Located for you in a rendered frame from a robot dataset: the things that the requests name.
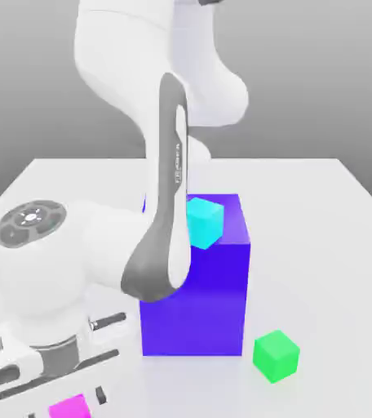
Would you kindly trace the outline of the small cyan cube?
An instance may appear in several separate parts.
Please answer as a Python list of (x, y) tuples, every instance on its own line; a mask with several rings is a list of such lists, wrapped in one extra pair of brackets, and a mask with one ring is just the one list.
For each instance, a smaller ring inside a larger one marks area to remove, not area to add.
[(188, 231), (193, 247), (207, 250), (224, 233), (224, 206), (205, 200), (192, 198), (187, 203)]

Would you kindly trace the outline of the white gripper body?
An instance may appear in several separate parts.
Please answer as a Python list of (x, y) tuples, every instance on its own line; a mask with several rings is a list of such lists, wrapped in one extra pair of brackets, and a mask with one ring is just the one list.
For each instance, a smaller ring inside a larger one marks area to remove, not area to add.
[(50, 418), (48, 408), (66, 398), (83, 394), (92, 418), (99, 417), (99, 408), (93, 407), (94, 388), (111, 387), (123, 366), (124, 351), (111, 347), (95, 351), (76, 366), (65, 362), (56, 371), (24, 373), (18, 365), (0, 371), (0, 418), (23, 418), (35, 411), (40, 418)]

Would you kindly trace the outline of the large blue box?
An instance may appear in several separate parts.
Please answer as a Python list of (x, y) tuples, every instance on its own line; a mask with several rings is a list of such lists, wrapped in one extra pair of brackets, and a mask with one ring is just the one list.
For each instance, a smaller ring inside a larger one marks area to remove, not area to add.
[(184, 285), (155, 303), (140, 303), (145, 356), (239, 356), (242, 353), (250, 236), (233, 194), (191, 194), (188, 212), (198, 199), (208, 203), (207, 222), (222, 230), (192, 242), (191, 265)]

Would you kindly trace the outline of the small green cube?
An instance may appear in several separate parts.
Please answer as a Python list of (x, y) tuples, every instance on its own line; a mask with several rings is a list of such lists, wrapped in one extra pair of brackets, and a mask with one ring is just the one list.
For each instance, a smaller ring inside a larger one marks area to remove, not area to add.
[(272, 384), (296, 373), (300, 347), (283, 331), (275, 330), (255, 339), (253, 364)]

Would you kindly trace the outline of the small magenta cube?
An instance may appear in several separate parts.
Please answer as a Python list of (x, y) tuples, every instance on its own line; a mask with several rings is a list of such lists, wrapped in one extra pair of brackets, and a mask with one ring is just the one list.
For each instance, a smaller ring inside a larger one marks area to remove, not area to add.
[(49, 406), (50, 418), (92, 418), (91, 411), (83, 394), (66, 398)]

